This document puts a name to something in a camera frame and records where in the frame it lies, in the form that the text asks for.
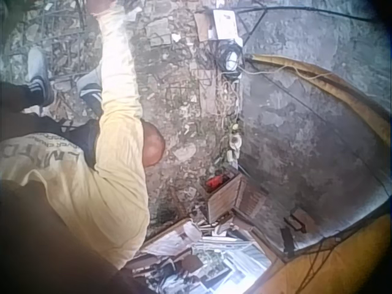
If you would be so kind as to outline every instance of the red object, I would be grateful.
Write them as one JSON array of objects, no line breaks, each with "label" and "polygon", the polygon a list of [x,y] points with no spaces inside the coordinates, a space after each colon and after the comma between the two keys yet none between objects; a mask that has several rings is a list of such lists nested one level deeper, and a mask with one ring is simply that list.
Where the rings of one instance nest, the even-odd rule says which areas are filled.
[{"label": "red object", "polygon": [[206,183],[207,187],[211,189],[211,192],[216,190],[222,184],[223,184],[223,175],[215,176],[212,179],[209,179]]}]

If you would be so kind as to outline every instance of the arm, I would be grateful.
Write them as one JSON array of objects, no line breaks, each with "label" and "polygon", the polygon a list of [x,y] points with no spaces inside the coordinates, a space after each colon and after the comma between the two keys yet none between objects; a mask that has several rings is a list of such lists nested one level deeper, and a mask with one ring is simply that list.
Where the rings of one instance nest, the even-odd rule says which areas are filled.
[{"label": "arm", "polygon": [[[94,223],[111,248],[104,256],[117,268],[131,259],[146,236],[148,196],[142,164],[143,128],[134,61],[124,24],[114,6],[97,16],[102,31],[102,107],[96,146],[100,195],[90,204]],[[100,197],[102,205],[93,208]]]}]

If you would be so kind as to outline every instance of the yellow tarp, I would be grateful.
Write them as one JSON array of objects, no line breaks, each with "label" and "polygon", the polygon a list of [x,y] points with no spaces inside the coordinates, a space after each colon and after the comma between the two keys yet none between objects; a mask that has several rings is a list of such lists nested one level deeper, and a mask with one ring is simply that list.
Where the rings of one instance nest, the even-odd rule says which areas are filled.
[{"label": "yellow tarp", "polygon": [[[260,281],[247,293],[257,294],[339,294],[355,293],[370,276],[390,246],[391,219],[382,216],[362,228],[332,251],[302,255],[283,266],[263,285]],[[310,277],[319,268],[314,278],[304,285],[312,263]]]}]

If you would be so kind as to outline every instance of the yellow long-sleeve shirt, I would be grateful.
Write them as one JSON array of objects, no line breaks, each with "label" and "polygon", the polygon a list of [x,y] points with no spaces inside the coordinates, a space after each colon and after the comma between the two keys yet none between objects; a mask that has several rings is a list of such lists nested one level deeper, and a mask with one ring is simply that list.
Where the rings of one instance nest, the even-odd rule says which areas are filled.
[{"label": "yellow long-sleeve shirt", "polygon": [[42,182],[69,230],[119,269],[144,242],[149,223],[142,109],[124,18],[120,6],[97,17],[104,46],[104,114],[95,170],[79,147],[57,135],[32,134],[0,144],[1,179],[22,186]]}]

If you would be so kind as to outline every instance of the hand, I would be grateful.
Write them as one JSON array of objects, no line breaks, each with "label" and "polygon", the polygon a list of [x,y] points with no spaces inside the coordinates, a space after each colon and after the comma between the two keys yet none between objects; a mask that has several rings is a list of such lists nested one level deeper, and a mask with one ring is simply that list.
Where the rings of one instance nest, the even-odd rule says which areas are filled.
[{"label": "hand", "polygon": [[115,0],[86,0],[87,11],[91,14],[98,14],[108,10]]}]

